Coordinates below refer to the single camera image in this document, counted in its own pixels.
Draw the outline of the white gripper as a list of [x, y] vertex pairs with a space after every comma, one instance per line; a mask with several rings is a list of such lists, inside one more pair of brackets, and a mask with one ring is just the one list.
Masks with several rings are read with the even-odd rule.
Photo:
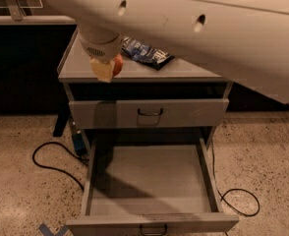
[[88, 25], [79, 25], [78, 30], [84, 52], [96, 58], [89, 61], [92, 71], [100, 81], [110, 83], [115, 64], [112, 59], [121, 51], [123, 36], [109, 29]]

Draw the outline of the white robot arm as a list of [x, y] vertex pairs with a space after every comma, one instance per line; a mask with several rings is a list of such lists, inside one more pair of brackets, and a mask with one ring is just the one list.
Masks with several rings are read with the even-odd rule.
[[289, 105], [289, 0], [44, 1], [106, 60], [126, 35]]

